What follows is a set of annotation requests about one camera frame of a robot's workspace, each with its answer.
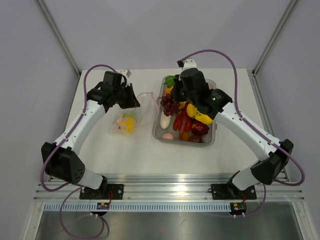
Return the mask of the green bitter gourd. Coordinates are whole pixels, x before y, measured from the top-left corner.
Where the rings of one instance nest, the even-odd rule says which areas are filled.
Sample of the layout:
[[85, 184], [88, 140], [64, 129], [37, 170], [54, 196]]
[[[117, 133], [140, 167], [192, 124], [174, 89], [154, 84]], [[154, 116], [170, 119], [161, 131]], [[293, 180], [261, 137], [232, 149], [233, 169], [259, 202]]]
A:
[[137, 119], [137, 113], [134, 110], [131, 111], [127, 111], [125, 113], [122, 114], [123, 118], [133, 118], [133, 119]]

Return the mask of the clear pink zip top bag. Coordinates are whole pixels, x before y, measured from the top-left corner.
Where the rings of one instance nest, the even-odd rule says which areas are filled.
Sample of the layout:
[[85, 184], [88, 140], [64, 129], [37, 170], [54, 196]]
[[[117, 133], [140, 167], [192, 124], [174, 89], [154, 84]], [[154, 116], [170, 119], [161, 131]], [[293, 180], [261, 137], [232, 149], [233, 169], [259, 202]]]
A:
[[140, 107], [120, 109], [110, 126], [111, 134], [131, 135], [155, 121], [160, 111], [155, 91], [142, 92], [136, 98]]

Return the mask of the yellow bell pepper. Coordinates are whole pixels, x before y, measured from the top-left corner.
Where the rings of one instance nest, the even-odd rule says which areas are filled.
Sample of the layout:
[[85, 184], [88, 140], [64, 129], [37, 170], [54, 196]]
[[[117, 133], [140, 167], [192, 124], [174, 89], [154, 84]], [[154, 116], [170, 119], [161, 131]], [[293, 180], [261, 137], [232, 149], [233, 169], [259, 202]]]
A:
[[122, 134], [129, 134], [136, 129], [136, 120], [132, 116], [120, 117], [117, 123]]

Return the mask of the dark red grape bunch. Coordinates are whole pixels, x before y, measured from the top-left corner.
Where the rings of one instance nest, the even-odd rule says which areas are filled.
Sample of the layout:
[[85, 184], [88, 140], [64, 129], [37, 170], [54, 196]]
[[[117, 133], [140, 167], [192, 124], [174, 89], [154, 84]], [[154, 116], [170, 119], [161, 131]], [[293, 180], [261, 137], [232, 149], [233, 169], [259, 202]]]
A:
[[160, 104], [163, 107], [163, 113], [165, 116], [173, 116], [179, 112], [180, 103], [175, 101], [171, 94], [164, 95]]

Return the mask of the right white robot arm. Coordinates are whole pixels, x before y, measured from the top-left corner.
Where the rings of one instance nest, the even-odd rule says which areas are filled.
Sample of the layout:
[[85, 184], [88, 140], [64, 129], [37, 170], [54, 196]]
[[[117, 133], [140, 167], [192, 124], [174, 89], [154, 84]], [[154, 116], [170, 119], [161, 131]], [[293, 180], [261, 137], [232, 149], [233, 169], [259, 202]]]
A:
[[211, 89], [204, 74], [196, 67], [182, 70], [174, 79], [172, 89], [174, 100], [187, 101], [212, 120], [222, 124], [242, 140], [257, 157], [257, 161], [236, 172], [225, 184], [223, 190], [230, 199], [239, 198], [245, 190], [256, 184], [271, 185], [287, 165], [293, 150], [293, 143], [280, 141], [237, 113], [232, 98], [221, 89]]

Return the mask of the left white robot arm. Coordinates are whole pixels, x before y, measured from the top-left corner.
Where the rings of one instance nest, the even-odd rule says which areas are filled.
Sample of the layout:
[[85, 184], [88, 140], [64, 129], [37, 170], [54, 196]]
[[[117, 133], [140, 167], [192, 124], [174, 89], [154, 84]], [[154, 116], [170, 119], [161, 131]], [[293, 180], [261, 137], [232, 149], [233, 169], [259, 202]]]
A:
[[98, 121], [114, 105], [121, 109], [140, 107], [132, 84], [127, 83], [128, 70], [107, 70], [103, 80], [90, 91], [84, 91], [84, 104], [70, 126], [53, 142], [41, 147], [43, 167], [40, 173], [41, 186], [48, 192], [44, 175], [63, 180], [83, 188], [82, 199], [111, 197], [108, 179], [86, 168], [79, 157], [81, 148]]

